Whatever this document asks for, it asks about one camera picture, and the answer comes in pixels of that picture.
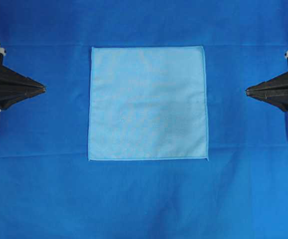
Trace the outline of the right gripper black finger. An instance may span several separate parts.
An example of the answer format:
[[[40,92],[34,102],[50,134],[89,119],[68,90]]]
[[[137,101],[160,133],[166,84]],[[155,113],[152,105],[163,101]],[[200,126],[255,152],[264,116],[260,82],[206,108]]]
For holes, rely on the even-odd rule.
[[[246,95],[288,112],[288,92],[246,92]]]
[[[288,89],[288,72],[283,73],[271,80],[261,82],[251,86],[246,90],[246,94],[267,90],[287,90]]]

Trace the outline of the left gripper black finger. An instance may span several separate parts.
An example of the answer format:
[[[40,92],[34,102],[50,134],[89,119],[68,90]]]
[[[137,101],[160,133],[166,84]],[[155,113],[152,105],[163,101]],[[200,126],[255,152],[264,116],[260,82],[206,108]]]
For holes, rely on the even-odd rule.
[[[45,86],[0,64],[0,83],[45,89]]]
[[[21,91],[0,92],[0,109],[7,110],[12,105],[46,92],[45,88],[26,88]]]

